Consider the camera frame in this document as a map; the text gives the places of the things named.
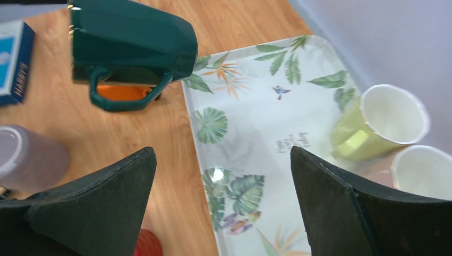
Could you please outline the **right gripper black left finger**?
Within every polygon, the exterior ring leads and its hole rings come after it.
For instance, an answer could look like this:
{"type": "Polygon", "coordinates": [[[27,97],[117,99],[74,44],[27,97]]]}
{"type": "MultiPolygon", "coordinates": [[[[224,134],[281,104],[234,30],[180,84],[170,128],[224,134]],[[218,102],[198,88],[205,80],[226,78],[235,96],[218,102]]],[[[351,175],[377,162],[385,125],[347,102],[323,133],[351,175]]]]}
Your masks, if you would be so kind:
{"type": "Polygon", "coordinates": [[[25,199],[1,201],[1,255],[133,255],[156,172],[144,147],[25,199]]]}

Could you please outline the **light green faceted mug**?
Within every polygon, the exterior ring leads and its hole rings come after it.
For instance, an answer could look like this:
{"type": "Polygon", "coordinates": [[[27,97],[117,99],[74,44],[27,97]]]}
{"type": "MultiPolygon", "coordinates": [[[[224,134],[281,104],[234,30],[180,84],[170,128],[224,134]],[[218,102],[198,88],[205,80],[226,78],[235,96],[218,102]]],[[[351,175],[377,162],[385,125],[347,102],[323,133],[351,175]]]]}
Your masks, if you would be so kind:
{"type": "Polygon", "coordinates": [[[430,115],[418,97],[394,85],[374,85],[334,125],[331,155],[367,161],[420,142],[430,127],[430,115]]]}

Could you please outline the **pink mug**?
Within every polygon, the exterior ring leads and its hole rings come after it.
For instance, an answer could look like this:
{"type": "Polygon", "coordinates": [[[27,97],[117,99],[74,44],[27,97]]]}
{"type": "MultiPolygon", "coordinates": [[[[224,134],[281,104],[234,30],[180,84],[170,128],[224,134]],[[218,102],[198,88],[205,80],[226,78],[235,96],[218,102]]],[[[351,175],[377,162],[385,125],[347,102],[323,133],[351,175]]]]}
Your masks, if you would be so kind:
{"type": "Polygon", "coordinates": [[[451,155],[431,146],[398,150],[363,169],[360,175],[407,193],[451,200],[451,155]]]}

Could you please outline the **teal mug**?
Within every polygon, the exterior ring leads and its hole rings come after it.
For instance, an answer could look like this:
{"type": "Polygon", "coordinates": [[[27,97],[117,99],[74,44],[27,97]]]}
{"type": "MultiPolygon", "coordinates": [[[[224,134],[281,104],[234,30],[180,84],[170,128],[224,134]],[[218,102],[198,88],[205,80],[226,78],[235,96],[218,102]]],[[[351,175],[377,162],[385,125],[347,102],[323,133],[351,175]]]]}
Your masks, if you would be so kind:
{"type": "Polygon", "coordinates": [[[170,83],[190,77],[198,42],[188,21],[135,1],[69,1],[72,78],[108,112],[139,111],[170,83]],[[137,100],[102,96],[100,83],[143,86],[137,100]]]}

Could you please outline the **orange mug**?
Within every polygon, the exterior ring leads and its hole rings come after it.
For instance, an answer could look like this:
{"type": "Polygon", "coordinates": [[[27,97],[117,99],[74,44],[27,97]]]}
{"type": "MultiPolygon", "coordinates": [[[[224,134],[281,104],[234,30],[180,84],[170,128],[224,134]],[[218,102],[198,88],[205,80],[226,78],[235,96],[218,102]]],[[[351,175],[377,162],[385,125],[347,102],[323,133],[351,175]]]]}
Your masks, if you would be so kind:
{"type": "Polygon", "coordinates": [[[111,101],[139,101],[151,91],[151,87],[143,86],[99,85],[97,87],[98,94],[111,101]]]}

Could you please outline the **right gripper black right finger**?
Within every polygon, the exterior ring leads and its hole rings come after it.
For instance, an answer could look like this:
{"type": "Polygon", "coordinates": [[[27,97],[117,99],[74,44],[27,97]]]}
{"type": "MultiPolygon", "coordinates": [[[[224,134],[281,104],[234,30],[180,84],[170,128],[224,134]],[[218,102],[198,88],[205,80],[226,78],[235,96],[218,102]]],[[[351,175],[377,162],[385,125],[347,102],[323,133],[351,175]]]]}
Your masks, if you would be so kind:
{"type": "Polygon", "coordinates": [[[380,185],[297,146],[290,164],[313,255],[451,255],[451,201],[380,185]]]}

